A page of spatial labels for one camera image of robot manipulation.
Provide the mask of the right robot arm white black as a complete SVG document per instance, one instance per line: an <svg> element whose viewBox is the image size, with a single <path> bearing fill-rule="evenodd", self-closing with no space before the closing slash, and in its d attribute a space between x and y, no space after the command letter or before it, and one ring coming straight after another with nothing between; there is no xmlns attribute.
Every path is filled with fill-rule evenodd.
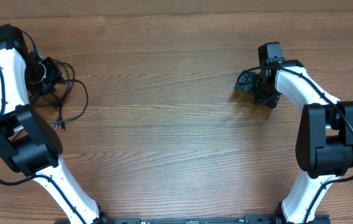
<svg viewBox="0 0 353 224"><path fill-rule="evenodd" d="M332 184L353 180L353 101L322 89L298 60L286 60L279 42L258 48L259 66L244 70L234 89L271 109L285 95L300 112L295 156L300 167L274 215L246 215L244 223L330 223L316 209Z"/></svg>

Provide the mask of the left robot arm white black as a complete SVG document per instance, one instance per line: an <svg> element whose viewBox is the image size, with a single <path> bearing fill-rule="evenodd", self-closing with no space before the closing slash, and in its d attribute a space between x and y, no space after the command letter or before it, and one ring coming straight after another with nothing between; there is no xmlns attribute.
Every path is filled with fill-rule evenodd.
<svg viewBox="0 0 353 224"><path fill-rule="evenodd" d="M28 50L27 32L10 24L0 26L0 184L40 184L67 216L67 223L109 223L97 202L80 187L62 156L56 130L66 120L47 122L35 102L65 85L52 106L61 110L77 82L73 67L37 49Z"/></svg>

